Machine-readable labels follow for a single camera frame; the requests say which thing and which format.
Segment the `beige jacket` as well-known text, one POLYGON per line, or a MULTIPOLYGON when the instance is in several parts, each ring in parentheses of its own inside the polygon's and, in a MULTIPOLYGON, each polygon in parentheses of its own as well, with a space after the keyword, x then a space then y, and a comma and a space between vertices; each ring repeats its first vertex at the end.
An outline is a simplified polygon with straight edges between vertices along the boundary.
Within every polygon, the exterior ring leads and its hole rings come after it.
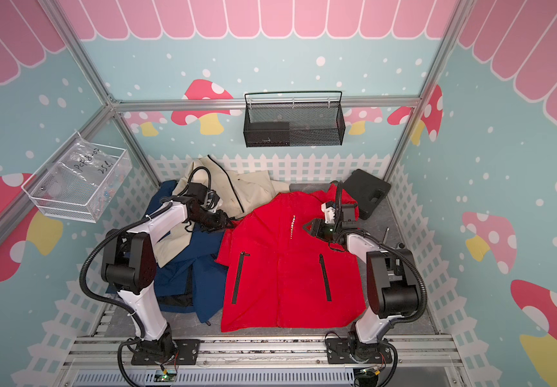
POLYGON ((289 191, 288 183, 271 180, 267 171, 238 174, 206 156, 192 161, 173 194, 198 196, 202 208, 241 219, 278 194, 289 191))

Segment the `blue jacket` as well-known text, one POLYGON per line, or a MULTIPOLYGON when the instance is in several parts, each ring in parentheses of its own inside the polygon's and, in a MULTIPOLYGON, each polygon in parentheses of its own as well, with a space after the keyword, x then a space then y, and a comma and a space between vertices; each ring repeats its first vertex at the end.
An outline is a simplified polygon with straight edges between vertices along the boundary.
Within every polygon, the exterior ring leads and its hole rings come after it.
MULTIPOLYGON (((146 213, 160 206, 164 194, 146 213)), ((163 313, 195 313, 207 322, 221 308, 226 271, 216 259, 223 231, 202 232, 193 222, 175 226, 154 247, 157 273, 154 291, 163 313)))

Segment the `red jacket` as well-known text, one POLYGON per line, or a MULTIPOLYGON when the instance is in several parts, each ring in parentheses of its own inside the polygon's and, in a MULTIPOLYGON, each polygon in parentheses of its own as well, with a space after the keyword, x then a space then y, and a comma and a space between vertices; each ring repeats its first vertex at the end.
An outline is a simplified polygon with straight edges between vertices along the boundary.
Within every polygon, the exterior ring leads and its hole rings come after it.
POLYGON ((309 235, 336 186, 280 193, 228 229, 217 262, 228 269, 220 328, 346 327, 366 309, 357 256, 309 235))

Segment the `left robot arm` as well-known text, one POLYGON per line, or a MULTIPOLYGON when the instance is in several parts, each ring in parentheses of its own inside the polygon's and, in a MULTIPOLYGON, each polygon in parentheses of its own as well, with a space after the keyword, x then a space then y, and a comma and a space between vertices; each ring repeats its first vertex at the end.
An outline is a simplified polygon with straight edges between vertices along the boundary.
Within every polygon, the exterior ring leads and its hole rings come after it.
POLYGON ((156 211, 128 226, 110 230, 86 258, 78 280, 81 291, 90 299, 126 311, 136 328, 136 335, 117 349, 120 368, 124 366, 125 348, 131 351, 134 361, 160 367, 183 363, 186 354, 194 352, 191 346, 173 339, 170 324, 160 311, 154 291, 157 273, 154 247, 182 223, 193 222, 209 232, 234 227, 233 218, 218 205, 218 194, 210 184, 188 182, 179 193, 161 198, 156 211), (86 281, 89 268, 98 255, 103 257, 101 278, 116 290, 117 299, 95 293, 86 281))

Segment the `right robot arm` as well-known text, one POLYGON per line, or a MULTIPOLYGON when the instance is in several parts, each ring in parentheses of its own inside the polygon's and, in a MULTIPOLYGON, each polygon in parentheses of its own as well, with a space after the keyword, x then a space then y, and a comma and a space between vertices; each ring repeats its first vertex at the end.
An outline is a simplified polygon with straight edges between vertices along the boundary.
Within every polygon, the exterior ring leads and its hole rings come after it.
POLYGON ((425 281, 407 248, 392 248, 370 232, 354 226, 356 204, 343 203, 341 182, 335 199, 321 206, 323 219, 305 224, 309 235, 336 252, 350 253, 366 263, 369 306, 353 323, 348 337, 325 338, 330 364, 398 362, 385 335, 398 324, 413 323, 425 314, 428 294, 425 281))

